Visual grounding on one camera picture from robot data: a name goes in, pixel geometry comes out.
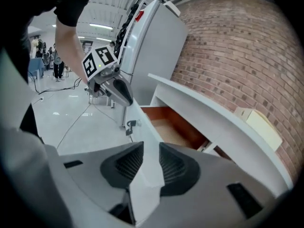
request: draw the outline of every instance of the white appliance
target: white appliance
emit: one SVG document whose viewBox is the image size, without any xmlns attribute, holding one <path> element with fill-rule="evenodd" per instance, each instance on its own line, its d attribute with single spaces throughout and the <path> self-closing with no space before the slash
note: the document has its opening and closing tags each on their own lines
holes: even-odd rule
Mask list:
<svg viewBox="0 0 304 228">
<path fill-rule="evenodd" d="M 149 105 L 157 83 L 151 80 L 148 74 L 171 78 L 188 29 L 161 0 L 154 0 L 145 7 L 138 22 L 134 21 L 129 26 L 131 29 L 130 33 L 125 35 L 127 44 L 122 48 L 121 61 L 121 70 L 127 74 L 122 72 L 122 75 L 131 83 L 138 104 Z M 124 114 L 125 107 L 117 104 L 115 120 L 119 126 L 124 125 Z"/>
</svg>

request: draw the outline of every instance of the black cable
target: black cable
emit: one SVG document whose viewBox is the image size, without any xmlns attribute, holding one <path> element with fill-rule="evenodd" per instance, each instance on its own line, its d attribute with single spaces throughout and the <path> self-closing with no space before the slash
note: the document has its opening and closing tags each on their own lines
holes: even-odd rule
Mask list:
<svg viewBox="0 0 304 228">
<path fill-rule="evenodd" d="M 43 100 L 43 98 L 40 98 L 39 100 Z M 32 105 L 36 104 L 39 100 L 37 100 L 35 103 L 33 103 Z"/>
<path fill-rule="evenodd" d="M 59 145 L 61 144 L 61 142 L 63 141 L 63 139 L 66 137 L 67 133 L 70 131 L 70 129 L 74 126 L 74 124 L 78 121 L 78 119 L 82 116 L 83 113 L 86 112 L 86 110 L 90 107 L 90 104 L 87 106 L 87 108 L 77 117 L 77 119 L 73 122 L 73 124 L 68 128 L 68 130 L 66 131 L 66 133 L 63 135 L 62 139 L 60 140 L 59 144 L 57 145 L 57 150 L 59 148 Z"/>
<path fill-rule="evenodd" d="M 38 90 L 37 90 L 37 88 L 36 88 L 36 82 L 35 82 L 35 77 L 34 77 L 34 75 L 31 73 L 31 72 L 29 72 L 30 74 L 31 74 L 31 78 L 32 78 L 32 80 L 34 81 L 34 86 L 35 86 L 35 91 L 38 93 L 38 95 L 40 95 L 40 94 L 42 94 L 42 93 L 44 93 L 44 92 L 55 92 L 55 91 L 62 91 L 62 90 L 67 90 L 67 89 L 75 89 L 76 87 L 78 87 L 79 86 L 79 84 L 80 84 L 80 81 L 81 81 L 81 78 L 78 78 L 78 79 L 76 79 L 75 80 L 75 82 L 74 82 L 74 86 L 72 86 L 72 87 L 69 87 L 69 88 L 63 88 L 63 89 L 46 89 L 46 90 L 44 90 L 44 91 L 42 91 L 42 92 L 39 92 Z"/>
<path fill-rule="evenodd" d="M 127 74 L 127 75 L 130 75 L 130 76 L 133 76 L 133 74 L 128 74 L 126 72 L 124 72 L 123 70 L 120 69 L 120 71 L 122 71 L 123 73 Z"/>
<path fill-rule="evenodd" d="M 116 122 L 112 117 L 110 117 L 109 115 L 107 115 L 106 113 L 102 112 L 101 110 L 99 110 L 96 105 L 93 103 L 93 100 L 92 100 L 92 105 L 100 112 L 102 113 L 103 115 L 107 116 L 108 118 L 110 118 L 111 120 L 113 120 L 114 122 Z"/>
</svg>

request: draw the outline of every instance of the fluorescent light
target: fluorescent light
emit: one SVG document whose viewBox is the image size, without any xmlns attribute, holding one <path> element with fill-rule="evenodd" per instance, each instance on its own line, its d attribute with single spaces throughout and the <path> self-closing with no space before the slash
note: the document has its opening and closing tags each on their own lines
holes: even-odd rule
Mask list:
<svg viewBox="0 0 304 228">
<path fill-rule="evenodd" d="M 103 38 L 98 38 L 98 37 L 96 37 L 96 39 L 98 39 L 98 40 L 105 40 L 105 41 L 111 41 L 111 40 L 108 40 L 108 39 L 103 39 Z"/>
<path fill-rule="evenodd" d="M 104 28 L 104 29 L 106 28 L 106 29 L 110 29 L 110 30 L 113 29 L 113 27 L 105 26 L 105 25 L 90 24 L 90 26 L 99 27 L 99 28 Z"/>
</svg>

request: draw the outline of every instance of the cardboard box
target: cardboard box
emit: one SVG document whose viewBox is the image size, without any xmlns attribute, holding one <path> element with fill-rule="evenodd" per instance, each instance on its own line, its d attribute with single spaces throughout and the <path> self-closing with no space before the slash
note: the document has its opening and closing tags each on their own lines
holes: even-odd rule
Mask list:
<svg viewBox="0 0 304 228">
<path fill-rule="evenodd" d="M 281 145 L 282 138 L 276 128 L 261 112 L 255 109 L 238 107 L 234 114 L 253 128 L 274 151 Z"/>
</svg>

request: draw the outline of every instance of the black sleeve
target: black sleeve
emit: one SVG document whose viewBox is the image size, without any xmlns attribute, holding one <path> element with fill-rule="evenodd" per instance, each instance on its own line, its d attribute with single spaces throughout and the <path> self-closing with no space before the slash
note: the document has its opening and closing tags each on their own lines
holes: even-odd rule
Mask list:
<svg viewBox="0 0 304 228">
<path fill-rule="evenodd" d="M 42 42 L 41 41 L 38 41 L 38 50 L 40 51 L 42 49 Z"/>
<path fill-rule="evenodd" d="M 54 13 L 64 25 L 76 27 L 78 19 L 89 0 L 63 0 Z"/>
</svg>

